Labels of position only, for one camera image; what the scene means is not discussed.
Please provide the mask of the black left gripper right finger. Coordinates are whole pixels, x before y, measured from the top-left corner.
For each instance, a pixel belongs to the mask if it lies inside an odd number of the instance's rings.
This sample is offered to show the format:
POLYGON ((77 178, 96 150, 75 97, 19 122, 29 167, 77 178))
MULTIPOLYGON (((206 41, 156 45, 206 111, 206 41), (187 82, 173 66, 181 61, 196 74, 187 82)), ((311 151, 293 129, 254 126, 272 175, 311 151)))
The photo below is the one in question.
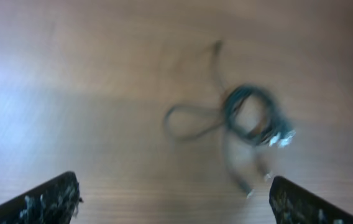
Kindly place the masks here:
POLYGON ((353 215, 282 176, 273 179, 269 204, 277 224, 353 224, 353 215))

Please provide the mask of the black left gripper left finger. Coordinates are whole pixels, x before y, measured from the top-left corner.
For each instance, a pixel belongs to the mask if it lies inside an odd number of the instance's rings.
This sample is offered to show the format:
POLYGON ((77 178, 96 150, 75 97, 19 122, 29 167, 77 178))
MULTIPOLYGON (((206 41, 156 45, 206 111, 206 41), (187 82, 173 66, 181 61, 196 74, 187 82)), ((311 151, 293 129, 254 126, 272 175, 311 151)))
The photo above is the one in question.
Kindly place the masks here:
POLYGON ((0 204, 0 223, 69 224, 82 202, 76 174, 67 171, 0 204))

